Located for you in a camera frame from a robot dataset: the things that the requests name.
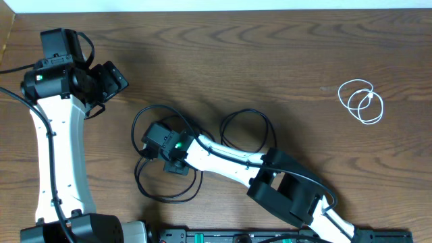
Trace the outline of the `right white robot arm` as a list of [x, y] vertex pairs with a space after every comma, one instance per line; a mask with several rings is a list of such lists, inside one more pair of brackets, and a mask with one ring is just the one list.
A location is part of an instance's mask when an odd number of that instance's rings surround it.
[[322, 180], [276, 148], [250, 153], [223, 146], [204, 134], [176, 132], [152, 123], [142, 137], [143, 151], [174, 168], [218, 173], [245, 185], [247, 195], [270, 214], [295, 227], [308, 226], [328, 242], [352, 242], [355, 227], [329, 203]]

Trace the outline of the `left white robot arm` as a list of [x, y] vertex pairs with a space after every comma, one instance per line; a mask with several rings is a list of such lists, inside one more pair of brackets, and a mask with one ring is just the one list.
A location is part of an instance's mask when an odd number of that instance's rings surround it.
[[127, 80], [112, 62], [94, 64], [84, 56], [81, 32], [58, 28], [40, 38], [45, 56], [21, 83], [36, 128], [39, 167], [35, 224], [20, 232], [21, 241], [148, 242], [142, 221], [122, 223], [97, 213], [86, 174], [84, 122], [104, 112]]

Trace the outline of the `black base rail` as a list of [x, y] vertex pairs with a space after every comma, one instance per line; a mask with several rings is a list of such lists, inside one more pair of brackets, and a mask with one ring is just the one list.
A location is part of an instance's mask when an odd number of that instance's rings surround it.
[[[344, 242], [344, 239], [337, 239], [325, 236], [320, 237], [310, 229], [299, 229], [289, 231], [217, 231], [201, 230], [192, 231], [186, 229], [162, 229], [158, 232], [147, 234], [147, 241], [152, 243], [236, 243], [236, 242], [281, 242], [281, 243], [302, 243], [302, 242]], [[354, 236], [347, 242], [360, 243], [413, 243], [410, 232], [396, 231], [375, 231], [371, 229], [357, 229]]]

